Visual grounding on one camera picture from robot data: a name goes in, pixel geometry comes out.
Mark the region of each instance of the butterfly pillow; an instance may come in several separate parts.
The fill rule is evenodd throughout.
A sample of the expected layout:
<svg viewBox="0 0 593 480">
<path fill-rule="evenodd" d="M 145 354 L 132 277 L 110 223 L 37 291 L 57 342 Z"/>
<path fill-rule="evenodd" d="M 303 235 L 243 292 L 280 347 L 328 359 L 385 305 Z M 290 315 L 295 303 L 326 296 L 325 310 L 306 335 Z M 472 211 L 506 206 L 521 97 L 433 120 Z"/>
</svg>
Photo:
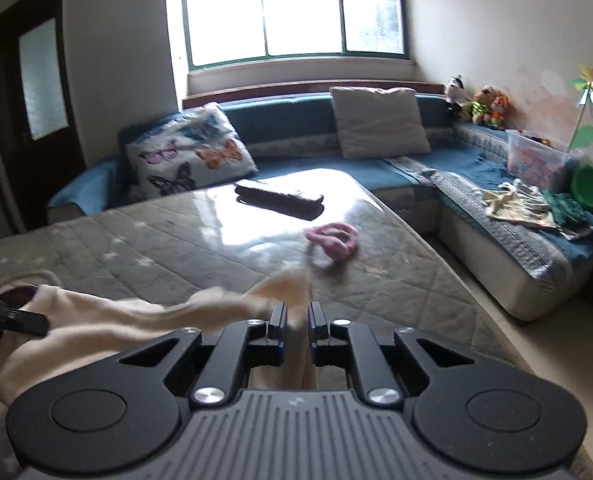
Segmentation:
<svg viewBox="0 0 593 480">
<path fill-rule="evenodd" d="M 145 199 L 231 182 L 257 171 L 216 103 L 141 135 L 126 149 Z"/>
</svg>

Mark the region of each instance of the plastic storage box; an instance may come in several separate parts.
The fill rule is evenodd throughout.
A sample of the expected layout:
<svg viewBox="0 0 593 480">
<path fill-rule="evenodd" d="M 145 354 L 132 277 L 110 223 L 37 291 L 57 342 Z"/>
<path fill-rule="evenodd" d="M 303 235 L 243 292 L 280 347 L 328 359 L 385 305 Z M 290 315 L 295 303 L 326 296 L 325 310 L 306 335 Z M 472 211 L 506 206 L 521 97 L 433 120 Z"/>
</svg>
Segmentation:
<svg viewBox="0 0 593 480">
<path fill-rule="evenodd" d="M 569 191 L 577 158 L 512 132 L 507 133 L 507 170 L 531 186 L 554 193 Z"/>
</svg>

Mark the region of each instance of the green bowl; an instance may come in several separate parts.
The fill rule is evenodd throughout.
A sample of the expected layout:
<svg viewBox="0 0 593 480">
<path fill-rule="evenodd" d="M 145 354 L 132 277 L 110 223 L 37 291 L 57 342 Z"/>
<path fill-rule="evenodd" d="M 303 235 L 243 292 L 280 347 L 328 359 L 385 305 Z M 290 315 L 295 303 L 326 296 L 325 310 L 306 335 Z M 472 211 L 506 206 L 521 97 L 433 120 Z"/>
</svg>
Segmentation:
<svg viewBox="0 0 593 480">
<path fill-rule="evenodd" d="M 572 176 L 572 196 L 583 209 L 593 211 L 593 166 L 579 166 Z"/>
</svg>

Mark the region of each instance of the stuffed animal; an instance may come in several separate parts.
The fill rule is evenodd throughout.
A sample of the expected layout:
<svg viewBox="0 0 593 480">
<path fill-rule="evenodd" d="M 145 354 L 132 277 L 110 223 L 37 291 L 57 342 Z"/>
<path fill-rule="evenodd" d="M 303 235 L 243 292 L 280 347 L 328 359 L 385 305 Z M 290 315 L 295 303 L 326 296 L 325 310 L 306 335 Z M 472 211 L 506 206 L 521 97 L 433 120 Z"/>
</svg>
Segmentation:
<svg viewBox="0 0 593 480">
<path fill-rule="evenodd" d="M 471 104 L 471 122 L 481 126 L 491 120 L 491 104 L 497 94 L 498 92 L 491 86 L 486 86 L 474 94 Z"/>
<path fill-rule="evenodd" d="M 497 130 L 505 130 L 505 114 L 509 108 L 509 98 L 503 92 L 498 92 L 496 99 L 489 107 L 492 109 L 489 126 Z"/>
<path fill-rule="evenodd" d="M 471 101 L 463 89 L 461 74 L 450 78 L 449 83 L 445 86 L 445 95 L 448 101 L 460 104 L 461 106 Z"/>
<path fill-rule="evenodd" d="M 445 85 L 445 95 L 447 97 L 447 108 L 451 114 L 466 121 L 471 121 L 471 99 L 465 93 L 460 74 L 450 78 L 449 83 Z"/>
</svg>

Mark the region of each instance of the wooden door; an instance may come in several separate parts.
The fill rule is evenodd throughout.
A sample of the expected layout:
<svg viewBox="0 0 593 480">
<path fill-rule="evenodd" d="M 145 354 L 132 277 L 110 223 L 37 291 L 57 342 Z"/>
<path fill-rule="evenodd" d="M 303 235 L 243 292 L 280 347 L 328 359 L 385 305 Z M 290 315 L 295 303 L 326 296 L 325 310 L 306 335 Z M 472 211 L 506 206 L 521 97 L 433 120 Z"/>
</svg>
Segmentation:
<svg viewBox="0 0 593 480">
<path fill-rule="evenodd" d="M 63 0 L 21 0 L 0 14 L 0 152 L 27 229 L 85 170 L 65 71 Z"/>
</svg>

